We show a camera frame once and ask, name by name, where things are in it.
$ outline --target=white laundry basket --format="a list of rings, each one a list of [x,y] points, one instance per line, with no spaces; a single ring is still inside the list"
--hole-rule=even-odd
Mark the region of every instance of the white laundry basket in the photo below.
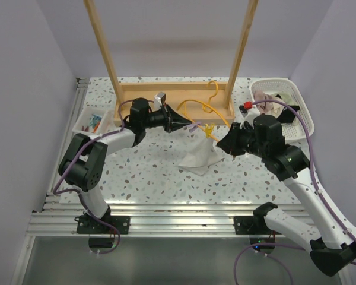
[[[299,92],[298,87],[291,80],[286,78],[266,78],[256,80],[252,82],[249,87],[249,90],[253,102],[255,101],[253,94],[256,91],[262,91],[269,95],[276,92],[285,92],[290,94],[290,96],[298,103],[300,107],[298,114],[302,117],[306,128],[309,130],[309,134],[312,135],[314,133],[314,122],[310,116],[309,110],[307,109],[307,106],[303,101],[302,95]],[[287,143],[306,138],[306,135],[300,123],[296,126],[290,123],[282,124],[282,132],[285,136],[285,141]]]

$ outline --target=metal frame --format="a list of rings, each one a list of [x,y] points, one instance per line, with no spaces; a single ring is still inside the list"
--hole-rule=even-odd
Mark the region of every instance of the metal frame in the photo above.
[[[69,124],[66,127],[55,171],[49,183],[43,211],[33,213],[29,222],[23,248],[15,268],[11,285],[22,284],[37,236],[77,236],[74,217],[79,216],[83,207],[80,204],[60,204],[59,197],[51,193],[58,178],[57,166],[71,140],[70,129],[77,120],[85,98],[89,79],[80,78],[75,93]],[[250,216],[258,204],[229,205],[187,205],[187,204],[110,204],[112,215],[131,216],[129,234],[124,237],[190,237],[190,238],[235,238],[234,216]],[[279,205],[291,216],[314,226],[312,219],[302,205]],[[249,235],[237,235],[248,238]],[[347,268],[339,272],[343,285],[352,284]]]

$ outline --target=white cloth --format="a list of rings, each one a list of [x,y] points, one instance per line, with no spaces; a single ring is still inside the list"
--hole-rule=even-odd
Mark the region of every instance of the white cloth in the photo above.
[[[204,138],[187,153],[178,167],[202,176],[208,171],[208,166],[220,160],[221,157],[214,149],[214,140]]]

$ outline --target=white plastic bin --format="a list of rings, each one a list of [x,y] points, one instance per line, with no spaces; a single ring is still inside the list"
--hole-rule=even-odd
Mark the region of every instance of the white plastic bin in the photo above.
[[[302,117],[306,128],[309,130],[309,134],[314,133],[314,122],[310,116],[310,112],[303,101],[302,95],[298,90],[298,87],[287,78],[266,78],[261,80],[256,80],[252,82],[249,87],[250,94],[252,96],[252,101],[255,101],[253,94],[256,91],[263,91],[264,93],[270,95],[276,92],[285,92],[291,95],[291,97],[298,103],[301,108],[298,114]],[[285,141],[287,143],[298,141],[306,138],[306,135],[302,129],[301,124],[292,125],[290,123],[282,124],[282,132],[285,136]]]
[[[93,115],[97,115],[101,117],[101,121],[96,132],[94,132],[93,127],[89,127],[88,131],[83,131],[82,126],[85,129],[89,125]],[[113,121],[113,111],[86,106],[83,108],[82,112],[79,115],[78,120],[76,121],[75,125],[72,127],[72,132],[75,134],[80,133],[84,135],[105,134],[109,124],[112,121]]]

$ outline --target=wooden board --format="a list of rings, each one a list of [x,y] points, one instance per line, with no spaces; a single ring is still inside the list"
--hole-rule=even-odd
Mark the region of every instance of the wooden board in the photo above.
[[[234,110],[232,102],[229,103],[228,108],[223,107],[226,82],[218,82],[219,92],[211,99],[211,106],[214,107],[228,123],[232,123],[234,120]],[[121,83],[123,90],[124,101],[133,100],[135,98],[143,97],[148,100],[154,100],[154,96],[158,92],[166,93],[166,103],[169,104],[174,110],[177,109],[179,103],[186,99],[200,100],[205,103],[208,102],[208,98],[215,92],[215,84],[208,82],[160,82],[160,83]],[[202,124],[214,123],[216,125],[225,125],[223,120],[215,113],[206,113],[202,110],[202,105],[197,102],[187,102],[187,114],[194,121],[200,121]],[[123,118],[129,115],[129,108],[131,103],[124,105],[122,110]],[[115,110],[115,124],[119,126],[121,124],[119,114],[117,112],[119,103],[116,103]]]

